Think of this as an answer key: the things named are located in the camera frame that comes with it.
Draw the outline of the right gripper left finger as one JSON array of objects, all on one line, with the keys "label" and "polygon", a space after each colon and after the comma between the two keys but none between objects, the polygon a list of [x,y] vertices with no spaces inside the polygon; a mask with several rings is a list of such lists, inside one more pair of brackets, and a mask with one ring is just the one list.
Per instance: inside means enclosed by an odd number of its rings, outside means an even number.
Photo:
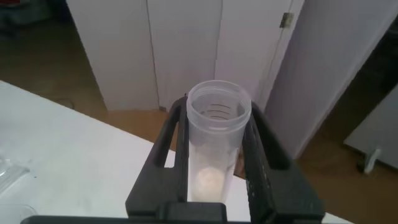
[{"label": "right gripper left finger", "polygon": [[[159,206],[167,202],[186,202],[188,193],[189,127],[187,97],[175,101],[137,180],[126,200],[129,217],[155,217]],[[174,166],[165,162],[177,131]]]}]

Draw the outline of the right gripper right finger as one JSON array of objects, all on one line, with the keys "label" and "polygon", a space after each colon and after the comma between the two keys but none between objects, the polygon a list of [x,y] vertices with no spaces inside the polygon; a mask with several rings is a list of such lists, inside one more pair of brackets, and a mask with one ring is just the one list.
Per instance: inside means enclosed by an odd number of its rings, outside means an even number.
[{"label": "right gripper right finger", "polygon": [[252,223],[320,223],[323,202],[253,103],[243,141]]}]

